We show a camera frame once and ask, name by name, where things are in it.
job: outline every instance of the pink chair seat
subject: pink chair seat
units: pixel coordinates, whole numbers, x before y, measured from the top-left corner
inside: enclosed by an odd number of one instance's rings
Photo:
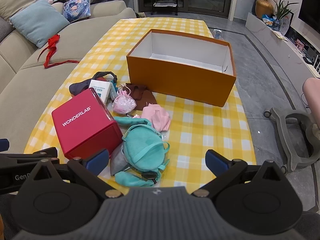
[[[318,127],[320,127],[320,79],[308,78],[302,90]]]

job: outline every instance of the picture frame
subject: picture frame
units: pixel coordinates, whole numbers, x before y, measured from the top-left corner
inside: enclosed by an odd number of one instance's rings
[[[280,33],[282,35],[286,35],[286,33],[288,32],[289,30],[289,27],[291,26],[291,23],[292,23],[292,19],[293,19],[293,15],[294,13],[293,12],[289,12],[286,16],[284,16],[281,20],[280,20],[280,23],[281,23],[281,26],[280,26]]]
[[[304,48],[304,44],[299,39],[296,40],[296,44],[295,45],[296,45],[297,49],[300,50],[300,51],[302,51],[303,48]]]

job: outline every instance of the small white box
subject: small white box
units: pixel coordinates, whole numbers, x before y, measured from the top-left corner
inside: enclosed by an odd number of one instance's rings
[[[106,104],[112,84],[110,82],[92,79],[89,88],[94,88],[101,101]]]

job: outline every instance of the television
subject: television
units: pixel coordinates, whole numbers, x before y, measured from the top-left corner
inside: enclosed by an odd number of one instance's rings
[[[320,0],[302,0],[299,19],[320,33]]]

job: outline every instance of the red scarf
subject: red scarf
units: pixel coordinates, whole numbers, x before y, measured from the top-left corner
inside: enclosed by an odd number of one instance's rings
[[[45,62],[44,62],[44,68],[49,68],[49,67],[53,67],[53,66],[57,66],[57,65],[61,65],[61,64],[64,64],[64,63],[67,63],[67,62],[71,62],[71,63],[79,63],[79,61],[77,60],[66,60],[66,61],[63,61],[63,62],[57,62],[57,63],[54,63],[54,64],[50,64],[49,65],[49,61],[50,61],[50,58],[53,56],[53,54],[56,53],[57,51],[57,47],[56,47],[56,43],[59,41],[60,39],[60,35],[59,34],[56,34],[54,35],[53,37],[51,37],[50,39],[48,39],[48,47],[46,47],[39,55],[38,57],[38,60],[41,56],[41,54],[46,50],[46,49],[49,49],[49,53],[45,59]]]

